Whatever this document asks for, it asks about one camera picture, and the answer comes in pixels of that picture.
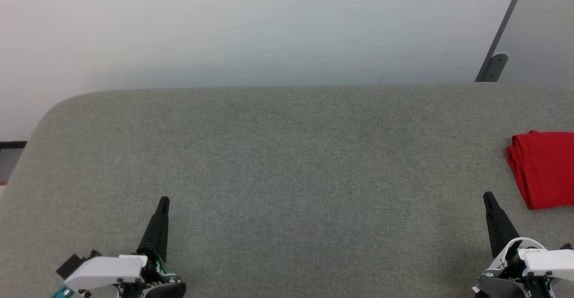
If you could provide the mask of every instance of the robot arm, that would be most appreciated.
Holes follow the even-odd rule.
[[[182,298],[185,283],[165,266],[169,209],[170,200],[164,196],[134,255],[102,257],[95,250],[87,258],[72,255],[56,271],[64,286],[52,298],[69,298],[76,292],[90,298],[89,290],[104,286],[115,288],[117,298]]]
[[[490,192],[484,194],[494,261],[472,289],[476,298],[554,298],[558,280],[574,281],[574,250],[566,244],[549,251],[523,238]]]

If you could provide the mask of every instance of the white wall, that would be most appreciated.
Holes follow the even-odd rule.
[[[0,141],[85,92],[471,82],[510,0],[0,0]]]
[[[496,53],[509,56],[499,82],[574,87],[574,0],[518,0]]]

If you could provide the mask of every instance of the gray metal strip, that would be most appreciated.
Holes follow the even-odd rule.
[[[518,0],[511,0],[506,13],[504,14],[504,18],[502,18],[502,23],[500,23],[500,27],[498,28],[498,32],[496,32],[496,36],[494,36],[494,40],[492,41],[492,45],[490,45],[490,49],[488,50],[488,54],[486,54],[486,58],[484,58],[484,62],[482,62],[482,67],[480,67],[480,71],[478,75],[476,75],[475,82],[483,82],[484,74],[486,74],[486,69],[488,69],[488,65],[490,64],[490,59],[492,59],[492,55],[494,54],[494,50],[500,41],[500,37],[506,28],[506,24],[508,24],[508,20],[510,19],[510,15],[516,6]]]

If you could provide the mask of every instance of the red cloth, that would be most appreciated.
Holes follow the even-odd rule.
[[[529,209],[574,205],[574,133],[514,135],[506,157]]]

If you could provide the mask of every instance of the gray fabric tablecloth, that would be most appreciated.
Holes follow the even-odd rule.
[[[522,236],[574,241],[574,208],[529,211],[506,163],[511,136],[531,129],[574,130],[574,92],[78,96],[39,123],[0,199],[0,295],[50,297],[72,253],[132,253],[167,195],[167,263],[186,297],[473,297],[492,260],[485,191]]]

